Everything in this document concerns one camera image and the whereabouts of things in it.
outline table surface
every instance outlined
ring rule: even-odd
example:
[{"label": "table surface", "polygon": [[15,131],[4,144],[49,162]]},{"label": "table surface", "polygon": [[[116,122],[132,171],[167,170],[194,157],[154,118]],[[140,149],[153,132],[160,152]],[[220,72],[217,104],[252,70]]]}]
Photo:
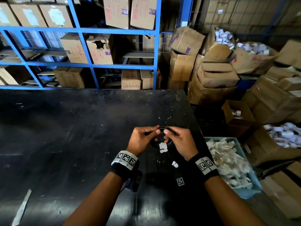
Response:
[{"label": "table surface", "polygon": [[[126,149],[134,127],[189,128],[206,147],[184,91],[2,90],[0,108],[0,225],[12,223],[28,189],[20,225],[62,225]],[[122,191],[107,225],[195,224],[208,214],[220,224],[174,147],[161,154],[149,146],[139,160],[138,192]]]}]

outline black plastic crate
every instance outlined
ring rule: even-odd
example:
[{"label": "black plastic crate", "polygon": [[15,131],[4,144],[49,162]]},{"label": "black plastic crate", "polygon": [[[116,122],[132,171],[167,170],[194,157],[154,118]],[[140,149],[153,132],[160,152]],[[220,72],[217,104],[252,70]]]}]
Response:
[{"label": "black plastic crate", "polygon": [[204,137],[223,137],[226,120],[224,111],[202,105],[190,104]]}]

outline blue metal shelf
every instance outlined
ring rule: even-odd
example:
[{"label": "blue metal shelf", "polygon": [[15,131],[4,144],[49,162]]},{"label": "blue metal shelf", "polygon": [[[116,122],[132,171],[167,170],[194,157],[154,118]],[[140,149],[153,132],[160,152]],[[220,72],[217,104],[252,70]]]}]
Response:
[{"label": "blue metal shelf", "polygon": [[[81,28],[79,25],[79,21],[77,19],[77,15],[74,9],[74,1],[67,0],[70,11],[75,23],[75,28],[38,28],[38,27],[22,27],[22,26],[0,26],[0,32],[3,34],[13,51],[20,58],[20,63],[10,63],[10,62],[0,62],[0,65],[23,65],[27,68],[33,79],[37,82],[37,86],[0,86],[0,89],[23,89],[23,90],[51,90],[51,89],[62,89],[61,87],[46,87],[40,80],[38,76],[36,76],[30,66],[42,66],[42,67],[87,67],[90,68],[93,79],[95,81],[95,85],[97,89],[99,88],[99,84],[97,81],[97,77],[94,71],[94,68],[114,68],[114,69],[141,69],[141,70],[153,70],[153,89],[156,89],[156,78],[157,78],[157,67],[158,67],[158,49],[159,49],[159,34],[160,34],[160,15],[161,15],[161,0],[157,0],[157,9],[156,9],[156,23],[155,30],[143,30],[143,29],[110,29],[110,28]],[[38,62],[38,61],[28,61],[16,42],[13,40],[11,35],[8,33],[16,32],[18,35],[22,33],[22,31],[38,31],[40,35],[40,40],[43,43],[43,47],[49,48],[48,44],[45,42],[43,34],[41,32],[76,32],[79,34],[83,49],[87,56],[88,64],[78,64],[78,63],[70,63],[70,62]],[[125,35],[154,35],[154,59],[153,65],[130,65],[130,64],[114,64],[114,65],[99,65],[93,64],[91,55],[88,51],[87,43],[84,39],[83,33],[102,33],[102,34],[125,34]]]}]

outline forearm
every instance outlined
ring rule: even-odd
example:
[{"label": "forearm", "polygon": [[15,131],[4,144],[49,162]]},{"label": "forearm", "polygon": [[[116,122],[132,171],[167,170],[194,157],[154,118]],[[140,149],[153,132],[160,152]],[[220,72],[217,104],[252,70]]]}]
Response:
[{"label": "forearm", "polygon": [[105,225],[115,205],[123,181],[109,172],[92,193],[67,218],[64,226]]},{"label": "forearm", "polygon": [[204,185],[226,226],[266,225],[219,176],[209,178]]}]

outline blue crate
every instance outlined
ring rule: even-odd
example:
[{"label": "blue crate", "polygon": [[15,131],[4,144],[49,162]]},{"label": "blue crate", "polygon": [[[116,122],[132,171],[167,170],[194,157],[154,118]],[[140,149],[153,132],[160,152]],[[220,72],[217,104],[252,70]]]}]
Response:
[{"label": "blue crate", "polygon": [[[225,137],[205,137],[205,141],[208,142],[211,139],[213,141],[220,141],[223,138],[225,138]],[[236,148],[236,153],[248,161],[248,159],[246,158],[246,155],[244,154],[243,150],[241,149],[240,144],[236,138],[226,137],[226,141],[234,141],[234,143],[235,143],[234,147]],[[251,183],[253,184],[252,189],[246,189],[246,188],[234,189],[235,193],[237,193],[243,199],[249,199],[253,195],[260,193],[262,190],[261,184],[258,181],[258,178],[256,177],[255,172],[253,171],[249,161],[248,161],[248,164],[249,164],[249,167],[251,168],[251,171],[247,174],[247,177],[251,180]]]}]

